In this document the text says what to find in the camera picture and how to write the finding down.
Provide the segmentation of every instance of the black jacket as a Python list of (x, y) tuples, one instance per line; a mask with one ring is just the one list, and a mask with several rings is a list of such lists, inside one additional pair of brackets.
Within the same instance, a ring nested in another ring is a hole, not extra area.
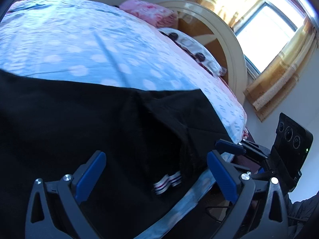
[[(293, 204), (291, 203), (291, 200), (289, 199), (288, 194), (285, 196), (285, 204), (286, 204), (286, 208), (287, 208), (287, 215), (288, 217), (293, 217), (293, 218), (297, 218), (297, 219), (301, 219), (304, 220), (306, 222), (303, 221), (298, 221), (298, 220), (294, 220), (289, 218), (288, 219), (288, 226), (289, 226), (289, 239), (293, 239), (296, 238), (297, 236), (301, 235), (300, 231), (305, 227), (305, 225), (308, 222), (308, 219), (311, 217), (311, 215), (314, 213), (317, 205), (319, 203), (319, 192), (311, 197), (310, 199), (306, 199), (303, 200), (301, 202), (296, 201)], [(312, 222), (311, 223), (311, 227), (305, 227), (306, 230), (308, 230), (307, 232), (310, 233), (310, 235), (307, 236), (307, 239), (311, 239), (312, 238), (312, 232), (310, 232), (309, 230), (313, 229), (313, 226), (318, 227), (319, 226), (319, 216), (314, 217), (317, 219), (317, 221)]]
[[(0, 71), (0, 238), (24, 238), (36, 178), (59, 180), (96, 151), (107, 163), (81, 208), (104, 238), (134, 238), (162, 218), (230, 140), (200, 90), (141, 91)], [(180, 170), (181, 186), (153, 183)]]

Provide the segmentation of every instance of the wooden headboard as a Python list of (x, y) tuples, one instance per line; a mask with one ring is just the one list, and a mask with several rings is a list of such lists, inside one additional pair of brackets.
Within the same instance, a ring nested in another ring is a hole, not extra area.
[(244, 54), (231, 28), (209, 9), (188, 1), (166, 1), (159, 5), (178, 12), (178, 30), (196, 39), (227, 69), (223, 79), (243, 104), (247, 86)]

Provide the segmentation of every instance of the blue clamp handle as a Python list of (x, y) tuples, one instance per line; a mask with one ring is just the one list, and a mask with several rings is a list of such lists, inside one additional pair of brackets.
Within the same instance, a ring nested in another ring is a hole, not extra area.
[(225, 162), (216, 150), (207, 154), (207, 165), (225, 199), (235, 204), (241, 191), (240, 173), (231, 164)]
[(75, 171), (71, 191), (78, 205), (83, 201), (87, 201), (105, 166), (105, 153), (96, 151), (86, 164), (80, 165)]
[(215, 148), (219, 153), (228, 152), (235, 156), (241, 156), (246, 154), (246, 150), (241, 145), (236, 145), (232, 142), (228, 142), (224, 139), (219, 139), (215, 143)]

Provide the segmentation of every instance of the polka dot bedsheet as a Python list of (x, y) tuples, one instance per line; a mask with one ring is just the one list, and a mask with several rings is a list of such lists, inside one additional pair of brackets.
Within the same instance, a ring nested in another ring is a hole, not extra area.
[[(20, 76), (142, 90), (200, 88), (234, 143), (245, 129), (242, 106), (219, 78), (146, 22), (103, 3), (14, 3), (0, 23), (0, 68)], [(230, 161), (232, 155), (223, 158)], [(136, 238), (161, 238), (214, 182), (206, 170), (171, 211)]]

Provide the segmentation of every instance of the camera lens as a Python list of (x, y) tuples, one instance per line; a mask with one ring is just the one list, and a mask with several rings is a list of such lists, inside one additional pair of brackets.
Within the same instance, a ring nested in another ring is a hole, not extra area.
[(283, 123), (283, 122), (280, 122), (280, 123), (279, 123), (279, 131), (280, 131), (280, 132), (283, 132), (284, 128), (285, 128), (284, 123)]
[(299, 136), (295, 136), (295, 138), (293, 139), (293, 147), (294, 149), (298, 149), (298, 147), (300, 146), (300, 137)]
[(292, 138), (292, 128), (291, 127), (286, 128), (285, 138), (288, 142), (291, 140), (291, 138)]

